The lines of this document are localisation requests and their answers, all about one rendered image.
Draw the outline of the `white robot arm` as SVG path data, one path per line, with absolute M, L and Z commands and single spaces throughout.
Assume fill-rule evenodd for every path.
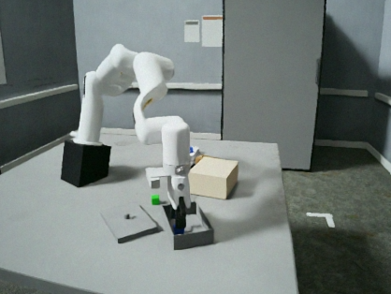
M 101 95 L 119 96 L 132 85 L 133 76 L 137 76 L 141 94 L 133 109 L 133 119 L 138 139 L 145 145 L 163 143 L 164 167 L 146 168 L 151 189 L 161 188 L 160 177 L 188 173 L 191 170 L 190 126 L 179 116 L 146 119 L 143 114 L 144 109 L 167 94 L 166 82 L 172 80 L 174 73 L 172 61 L 166 57 L 137 53 L 122 44 L 116 45 L 110 58 L 108 56 L 96 72 L 85 75 L 80 128 L 70 136 L 76 137 L 74 142 L 79 144 L 101 146 L 104 112 Z

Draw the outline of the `green block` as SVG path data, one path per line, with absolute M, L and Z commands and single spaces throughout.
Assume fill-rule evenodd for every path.
M 159 205 L 159 195 L 152 195 L 152 205 Z

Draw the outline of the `brown cardboard box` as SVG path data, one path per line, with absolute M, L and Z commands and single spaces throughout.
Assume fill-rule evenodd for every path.
M 197 164 L 197 163 L 198 163 L 202 158 L 204 158 L 204 157 L 217 158 L 217 157 L 213 157 L 213 156 L 208 156 L 208 155 L 202 154 L 202 155 L 200 155 L 200 156 L 198 156 L 198 157 L 195 158 L 195 163 Z M 217 158 L 217 159 L 221 159 L 221 158 Z

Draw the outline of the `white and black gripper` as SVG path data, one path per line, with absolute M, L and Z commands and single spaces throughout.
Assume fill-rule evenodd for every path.
M 167 176 L 167 191 L 171 202 L 171 219 L 174 219 L 176 216 L 175 229 L 186 228 L 185 205 L 187 208 L 191 207 L 190 184 L 188 177 L 190 172 L 191 171 L 182 175 Z

